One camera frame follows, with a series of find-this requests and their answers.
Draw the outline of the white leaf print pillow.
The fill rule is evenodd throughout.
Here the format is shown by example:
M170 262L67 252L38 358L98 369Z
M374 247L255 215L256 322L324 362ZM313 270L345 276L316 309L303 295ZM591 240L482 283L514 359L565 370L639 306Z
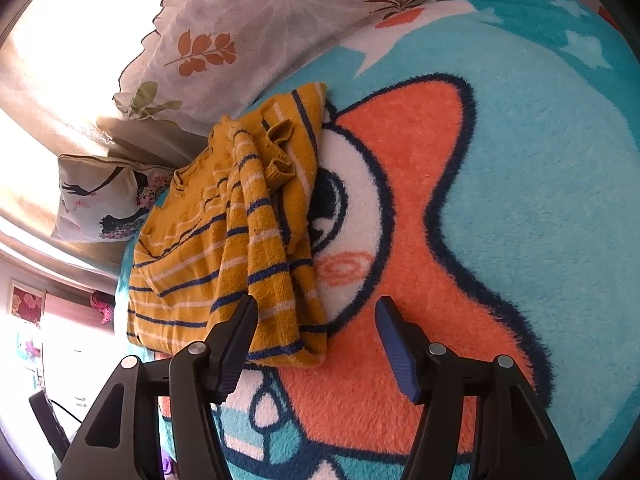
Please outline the white leaf print pillow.
M205 134L362 26L439 0L163 0L114 100Z

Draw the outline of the pink flower wall picture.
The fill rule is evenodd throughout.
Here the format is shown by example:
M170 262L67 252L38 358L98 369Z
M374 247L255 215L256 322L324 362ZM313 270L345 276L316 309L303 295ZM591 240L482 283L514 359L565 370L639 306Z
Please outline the pink flower wall picture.
M9 292L10 313L24 322L39 326L46 297L44 290L12 281Z

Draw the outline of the pink fabric item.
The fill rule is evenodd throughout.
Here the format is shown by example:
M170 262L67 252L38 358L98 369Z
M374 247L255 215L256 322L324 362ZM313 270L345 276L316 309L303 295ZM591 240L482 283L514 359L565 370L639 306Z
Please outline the pink fabric item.
M102 324L107 324L113 321L114 309L115 309L115 297L107 294L106 292L100 292L96 290L90 296L90 304L94 310L97 310L102 315Z

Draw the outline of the yellow striped knit sweater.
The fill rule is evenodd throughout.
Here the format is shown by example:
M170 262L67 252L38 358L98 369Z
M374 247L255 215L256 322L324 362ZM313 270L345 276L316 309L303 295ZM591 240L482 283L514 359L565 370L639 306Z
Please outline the yellow striped knit sweater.
M206 149L175 172L132 253L126 334L133 344L174 354L251 296L252 362L322 363L326 311L308 212L325 111L320 82L273 96L240 118L222 118Z

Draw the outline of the beige curtain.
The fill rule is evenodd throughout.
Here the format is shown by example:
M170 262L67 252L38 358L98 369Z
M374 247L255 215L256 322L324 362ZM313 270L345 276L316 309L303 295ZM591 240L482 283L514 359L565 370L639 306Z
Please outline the beige curtain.
M1 131L2 152L21 165L43 153L44 162L28 170L34 182L11 174L1 188L1 212L18 226L50 240L58 213L58 165L61 154L110 155L135 162L178 167L191 160L212 128L183 112L157 118L128 118L117 110L130 98L154 54L144 50L119 76L119 91L109 92L98 74L56 76L37 67L6 44L1 51L1 108L11 125Z

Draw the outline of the turquoise cartoon fleece blanket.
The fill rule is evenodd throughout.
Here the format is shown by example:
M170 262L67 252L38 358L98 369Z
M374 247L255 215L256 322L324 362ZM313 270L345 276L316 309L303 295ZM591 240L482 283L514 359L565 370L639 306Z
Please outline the turquoise cartoon fleece blanket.
M251 366L214 419L238 479L396 479L420 412L375 335L394 298L462 356L513 356L579 479L639 415L639 64L579 0L449 0L288 78L329 87L310 207L329 350Z

